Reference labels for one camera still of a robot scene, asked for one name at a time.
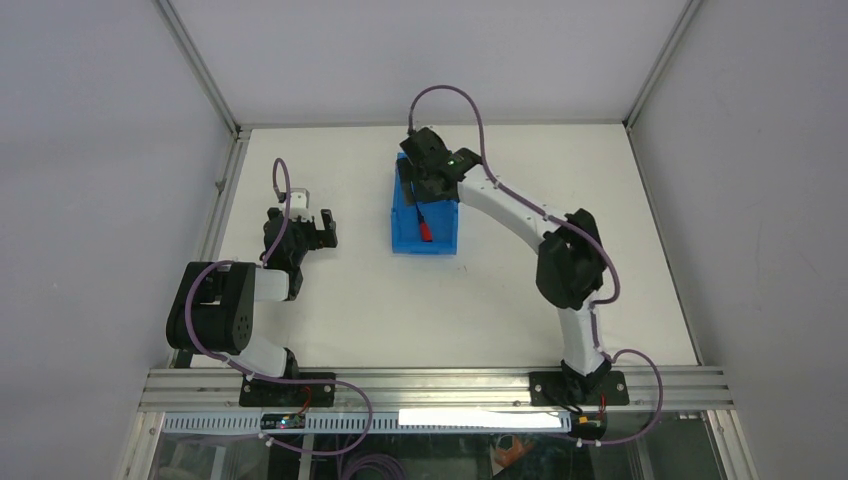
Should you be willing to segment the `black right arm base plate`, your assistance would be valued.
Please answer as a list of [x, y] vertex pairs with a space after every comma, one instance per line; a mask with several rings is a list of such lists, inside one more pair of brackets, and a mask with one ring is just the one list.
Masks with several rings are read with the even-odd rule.
[[599, 407], [626, 406], [630, 396], [625, 376], [621, 371], [611, 371], [590, 387], [576, 380], [567, 380], [560, 371], [531, 371], [528, 389], [532, 406]]

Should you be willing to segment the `red black screwdriver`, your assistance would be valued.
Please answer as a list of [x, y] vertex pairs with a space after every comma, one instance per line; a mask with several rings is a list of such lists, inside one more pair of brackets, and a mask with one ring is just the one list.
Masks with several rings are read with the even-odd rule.
[[421, 241], [431, 243], [433, 241], [433, 236], [426, 218], [418, 205], [415, 206], [415, 210]]

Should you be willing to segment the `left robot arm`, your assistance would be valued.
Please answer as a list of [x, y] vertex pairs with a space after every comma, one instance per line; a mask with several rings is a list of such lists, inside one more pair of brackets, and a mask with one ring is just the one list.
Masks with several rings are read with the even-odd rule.
[[316, 218], [300, 209], [286, 217], [272, 207], [263, 225], [260, 262], [190, 262], [166, 321], [168, 344], [221, 360], [249, 378], [263, 379], [262, 392], [277, 406], [301, 392], [294, 353], [256, 332], [257, 303], [290, 302], [302, 288], [302, 263], [310, 251], [338, 246], [332, 211]]

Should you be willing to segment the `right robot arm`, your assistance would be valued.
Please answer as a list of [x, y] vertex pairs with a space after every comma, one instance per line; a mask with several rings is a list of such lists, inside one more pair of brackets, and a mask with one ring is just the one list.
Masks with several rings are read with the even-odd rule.
[[562, 218], [503, 184], [477, 153], [450, 150], [424, 127], [410, 129], [400, 148], [421, 200], [451, 199], [497, 221], [536, 255], [535, 284], [558, 313], [563, 336], [563, 396], [588, 405], [604, 389], [611, 362], [600, 346], [594, 303], [609, 267], [595, 218], [579, 209]]

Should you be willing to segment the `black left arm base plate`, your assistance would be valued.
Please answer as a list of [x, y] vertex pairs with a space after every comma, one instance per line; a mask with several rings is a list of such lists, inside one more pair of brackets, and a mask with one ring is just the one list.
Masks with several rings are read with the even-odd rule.
[[336, 374], [327, 371], [301, 373], [304, 385], [280, 384], [266, 380], [243, 378], [238, 404], [241, 407], [301, 408], [332, 407], [335, 401]]

